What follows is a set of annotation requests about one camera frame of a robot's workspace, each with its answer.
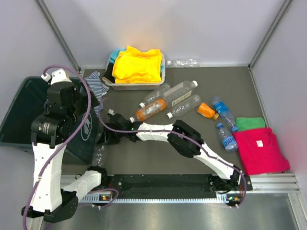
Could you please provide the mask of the orange bottle tall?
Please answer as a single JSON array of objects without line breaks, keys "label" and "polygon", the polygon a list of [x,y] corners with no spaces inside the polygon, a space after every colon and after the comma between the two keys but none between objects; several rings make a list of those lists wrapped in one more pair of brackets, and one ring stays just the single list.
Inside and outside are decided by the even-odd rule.
[{"label": "orange bottle tall", "polygon": [[136,113],[129,118],[129,120],[131,123],[143,122],[144,120],[160,111],[163,111],[164,109],[166,109],[165,101],[163,99],[158,99],[153,103],[145,106],[144,108],[137,110]]}]

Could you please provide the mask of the large clear bottle with label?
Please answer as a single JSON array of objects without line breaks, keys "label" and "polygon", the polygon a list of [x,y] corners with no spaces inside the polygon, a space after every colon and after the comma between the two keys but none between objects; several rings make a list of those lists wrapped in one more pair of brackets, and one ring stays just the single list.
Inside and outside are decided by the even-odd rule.
[{"label": "large clear bottle with label", "polygon": [[171,89],[167,90],[162,99],[165,101],[166,107],[173,107],[179,102],[191,96],[192,91],[198,86],[198,83],[193,81],[183,81]]}]

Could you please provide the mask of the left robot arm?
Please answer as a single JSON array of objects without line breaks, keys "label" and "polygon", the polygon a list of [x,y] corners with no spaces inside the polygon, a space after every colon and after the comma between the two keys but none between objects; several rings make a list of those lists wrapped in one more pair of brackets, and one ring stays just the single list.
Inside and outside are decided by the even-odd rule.
[{"label": "left robot arm", "polygon": [[106,169],[92,165],[70,185],[61,187],[62,160],[69,142],[85,125],[98,102],[88,85],[84,93],[74,83],[54,83],[47,90],[44,112],[31,125],[35,157],[33,189],[22,208],[23,229],[27,220],[42,218],[49,223],[70,219],[77,205],[94,188],[104,190],[109,179]]}]

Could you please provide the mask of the blue cap bottle by right arm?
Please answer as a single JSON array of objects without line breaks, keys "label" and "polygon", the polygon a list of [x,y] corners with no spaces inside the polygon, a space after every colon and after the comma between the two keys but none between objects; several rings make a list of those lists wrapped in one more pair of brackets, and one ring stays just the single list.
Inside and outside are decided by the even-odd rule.
[{"label": "blue cap bottle by right arm", "polygon": [[215,96],[211,99],[211,104],[213,105],[215,111],[219,116],[225,121],[232,132],[237,132],[238,127],[236,125],[236,118],[233,113],[229,110],[226,104],[221,100],[219,96]]}]

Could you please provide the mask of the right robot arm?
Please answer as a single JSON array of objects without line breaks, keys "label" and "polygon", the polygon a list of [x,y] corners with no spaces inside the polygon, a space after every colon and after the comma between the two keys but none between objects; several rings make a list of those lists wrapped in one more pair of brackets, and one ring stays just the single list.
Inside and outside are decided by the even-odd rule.
[{"label": "right robot arm", "polygon": [[120,114],[110,114],[107,124],[101,115],[98,118],[110,133],[125,136],[132,142],[162,141],[169,143],[180,155],[195,158],[214,170],[221,179],[224,179],[224,184],[228,189],[234,190],[240,185],[245,190],[248,188],[242,170],[225,161],[210,149],[201,138],[200,133],[182,120],[176,120],[175,123],[169,125],[151,125],[145,122],[131,123]]}]

